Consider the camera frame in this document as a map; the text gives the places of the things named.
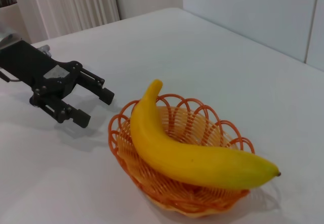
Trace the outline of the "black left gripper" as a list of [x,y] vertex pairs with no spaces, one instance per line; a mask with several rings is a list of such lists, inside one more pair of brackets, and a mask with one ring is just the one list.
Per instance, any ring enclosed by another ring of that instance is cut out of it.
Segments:
[[31,105],[42,109],[58,123],[72,119],[86,128],[91,116],[63,101],[76,85],[82,65],[59,62],[25,41],[1,49],[1,68],[28,85]]

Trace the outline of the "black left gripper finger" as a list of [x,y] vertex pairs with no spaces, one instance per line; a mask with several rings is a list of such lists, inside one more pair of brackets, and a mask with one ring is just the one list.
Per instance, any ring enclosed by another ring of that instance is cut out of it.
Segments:
[[103,87],[105,83],[105,80],[103,78],[100,78],[97,75],[82,68],[80,70],[80,74],[76,79],[76,83],[91,91],[93,94],[97,95],[99,99],[107,105],[111,105],[114,98],[114,93]]

